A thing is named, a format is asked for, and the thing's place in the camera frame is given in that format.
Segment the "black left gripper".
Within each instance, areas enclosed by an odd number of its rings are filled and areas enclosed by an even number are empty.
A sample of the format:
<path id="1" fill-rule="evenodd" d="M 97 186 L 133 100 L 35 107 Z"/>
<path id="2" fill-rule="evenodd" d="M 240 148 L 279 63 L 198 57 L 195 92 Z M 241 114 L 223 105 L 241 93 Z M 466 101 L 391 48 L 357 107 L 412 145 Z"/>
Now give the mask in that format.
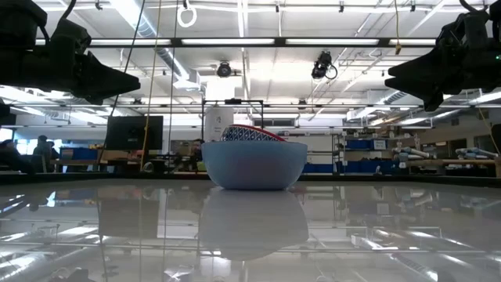
<path id="1" fill-rule="evenodd" d="M 102 105 L 104 99 L 141 87 L 136 76 L 100 63 L 92 52 L 81 55 L 50 49 L 48 55 L 55 89 L 68 91 L 90 104 Z"/>

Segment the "silver ceiling duct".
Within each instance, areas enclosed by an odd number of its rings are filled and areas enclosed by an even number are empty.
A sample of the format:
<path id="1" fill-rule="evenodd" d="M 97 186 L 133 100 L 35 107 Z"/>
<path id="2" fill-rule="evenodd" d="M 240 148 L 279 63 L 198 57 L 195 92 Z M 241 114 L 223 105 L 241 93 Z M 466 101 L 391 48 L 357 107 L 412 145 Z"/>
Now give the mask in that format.
<path id="1" fill-rule="evenodd" d="M 108 0 L 111 6 L 123 17 L 123 19 L 135 30 L 137 37 L 155 39 L 159 34 L 150 18 L 144 13 L 146 5 L 142 0 Z M 170 68 L 174 76 L 179 80 L 189 79 L 190 72 L 174 57 L 169 48 L 155 47 L 157 56 Z"/>

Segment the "black background monitor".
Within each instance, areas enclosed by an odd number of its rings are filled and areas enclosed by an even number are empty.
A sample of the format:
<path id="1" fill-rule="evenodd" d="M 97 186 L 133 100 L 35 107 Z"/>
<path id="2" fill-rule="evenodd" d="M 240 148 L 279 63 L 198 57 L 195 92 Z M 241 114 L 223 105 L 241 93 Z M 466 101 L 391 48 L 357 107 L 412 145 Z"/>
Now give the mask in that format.
<path id="1" fill-rule="evenodd" d="M 109 117 L 106 126 L 107 150 L 161 150 L 164 119 L 161 116 Z"/>

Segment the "black aluminium table frame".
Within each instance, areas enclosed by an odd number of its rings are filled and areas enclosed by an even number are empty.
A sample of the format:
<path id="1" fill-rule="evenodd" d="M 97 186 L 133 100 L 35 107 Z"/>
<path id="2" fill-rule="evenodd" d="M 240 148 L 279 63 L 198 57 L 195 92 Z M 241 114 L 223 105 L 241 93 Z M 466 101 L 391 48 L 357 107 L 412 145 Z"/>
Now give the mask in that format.
<path id="1" fill-rule="evenodd" d="M 112 174 L 104 172 L 54 173 L 54 174 L 0 174 L 0 186 L 28 183 L 54 183 L 97 179 L 146 179 L 146 180 L 209 180 L 207 174 L 148 173 Z M 301 175 L 298 182 L 412 182 L 456 186 L 477 186 L 501 189 L 501 179 L 487 177 L 462 177 L 447 175 Z"/>

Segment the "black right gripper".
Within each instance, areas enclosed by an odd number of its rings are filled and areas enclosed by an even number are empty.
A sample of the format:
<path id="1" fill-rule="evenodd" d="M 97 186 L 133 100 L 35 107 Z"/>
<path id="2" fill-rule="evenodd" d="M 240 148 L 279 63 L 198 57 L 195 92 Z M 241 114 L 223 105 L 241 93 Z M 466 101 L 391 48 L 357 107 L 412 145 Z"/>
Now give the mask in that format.
<path id="1" fill-rule="evenodd" d="M 467 89 L 491 92 L 501 86 L 501 42 L 492 38 L 480 49 L 467 46 L 433 48 L 414 60 L 391 67 L 384 84 L 410 95 L 430 96 L 424 109 L 434 111 L 445 100 Z"/>

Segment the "large blue plastic bowl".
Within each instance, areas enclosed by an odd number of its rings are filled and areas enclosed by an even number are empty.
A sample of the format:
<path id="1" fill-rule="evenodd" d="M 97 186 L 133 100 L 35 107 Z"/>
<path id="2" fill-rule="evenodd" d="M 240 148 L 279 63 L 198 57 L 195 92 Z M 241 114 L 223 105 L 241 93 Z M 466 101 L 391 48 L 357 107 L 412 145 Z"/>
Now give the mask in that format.
<path id="1" fill-rule="evenodd" d="M 227 190 L 285 190 L 299 179 L 308 147 L 287 141 L 221 141 L 201 147 L 207 173 Z"/>

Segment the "blue storage bin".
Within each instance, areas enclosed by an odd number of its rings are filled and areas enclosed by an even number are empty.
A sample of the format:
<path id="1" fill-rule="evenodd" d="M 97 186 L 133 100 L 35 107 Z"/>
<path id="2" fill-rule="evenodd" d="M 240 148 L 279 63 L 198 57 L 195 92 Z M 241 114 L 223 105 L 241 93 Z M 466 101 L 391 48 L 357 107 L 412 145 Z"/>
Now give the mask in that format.
<path id="1" fill-rule="evenodd" d="M 347 150 L 386 150 L 385 139 L 350 139 L 346 141 Z"/>
<path id="2" fill-rule="evenodd" d="M 98 159 L 98 150 L 85 147 L 62 147 L 60 150 L 62 160 L 95 161 Z"/>

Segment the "white cylindrical tank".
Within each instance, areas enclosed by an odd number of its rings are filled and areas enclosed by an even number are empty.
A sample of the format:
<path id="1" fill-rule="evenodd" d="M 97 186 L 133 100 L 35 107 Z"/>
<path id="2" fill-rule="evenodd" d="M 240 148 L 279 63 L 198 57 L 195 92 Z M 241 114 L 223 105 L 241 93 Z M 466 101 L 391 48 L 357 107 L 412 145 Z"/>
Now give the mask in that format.
<path id="1" fill-rule="evenodd" d="M 233 123 L 233 108 L 210 107 L 204 115 L 204 141 L 219 141 L 224 130 Z"/>

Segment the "wooden background workbench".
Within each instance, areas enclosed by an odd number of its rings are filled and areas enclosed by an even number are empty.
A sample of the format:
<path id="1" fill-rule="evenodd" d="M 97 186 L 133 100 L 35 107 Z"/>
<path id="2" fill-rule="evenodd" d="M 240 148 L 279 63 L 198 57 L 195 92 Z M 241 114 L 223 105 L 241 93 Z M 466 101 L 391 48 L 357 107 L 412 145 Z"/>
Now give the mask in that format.
<path id="1" fill-rule="evenodd" d="M 496 169 L 496 177 L 501 179 L 501 158 L 497 157 L 494 160 L 481 159 L 481 160 L 468 160 L 468 159 L 423 159 L 405 161 L 405 166 L 410 167 L 437 167 L 443 168 L 447 165 L 494 165 Z"/>

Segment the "person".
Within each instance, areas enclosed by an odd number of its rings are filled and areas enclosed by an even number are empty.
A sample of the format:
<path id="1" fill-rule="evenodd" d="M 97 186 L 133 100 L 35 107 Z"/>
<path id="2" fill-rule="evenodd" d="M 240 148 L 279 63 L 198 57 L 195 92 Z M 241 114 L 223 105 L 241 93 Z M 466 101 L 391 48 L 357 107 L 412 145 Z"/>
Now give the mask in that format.
<path id="1" fill-rule="evenodd" d="M 40 135 L 37 140 L 37 146 L 34 148 L 33 155 L 42 156 L 45 162 L 57 160 L 59 158 L 59 153 L 54 149 L 54 145 L 54 142 L 48 141 L 47 136 Z"/>
<path id="2" fill-rule="evenodd" d="M 0 165 L 6 165 L 14 171 L 28 175 L 34 174 L 33 166 L 21 157 L 11 139 L 0 142 Z"/>

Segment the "white light bar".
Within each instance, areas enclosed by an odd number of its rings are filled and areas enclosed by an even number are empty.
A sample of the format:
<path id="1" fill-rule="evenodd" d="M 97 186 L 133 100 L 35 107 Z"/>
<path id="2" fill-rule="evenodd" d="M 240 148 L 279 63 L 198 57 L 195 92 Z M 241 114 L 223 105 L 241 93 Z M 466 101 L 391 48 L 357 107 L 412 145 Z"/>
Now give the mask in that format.
<path id="1" fill-rule="evenodd" d="M 93 39 L 91 46 L 104 46 L 104 45 L 170 45 L 170 39 L 151 39 L 151 38 L 137 38 L 133 39 Z"/>
<path id="2" fill-rule="evenodd" d="M 390 39 L 390 45 L 435 45 L 435 40 L 429 38 L 401 38 Z"/>
<path id="3" fill-rule="evenodd" d="M 183 45 L 273 45 L 273 38 L 198 38 L 182 39 Z"/>
<path id="4" fill-rule="evenodd" d="M 288 45 L 377 45 L 379 39 L 370 38 L 327 38 L 327 39 L 314 39 L 314 38 L 291 38 L 287 39 Z"/>

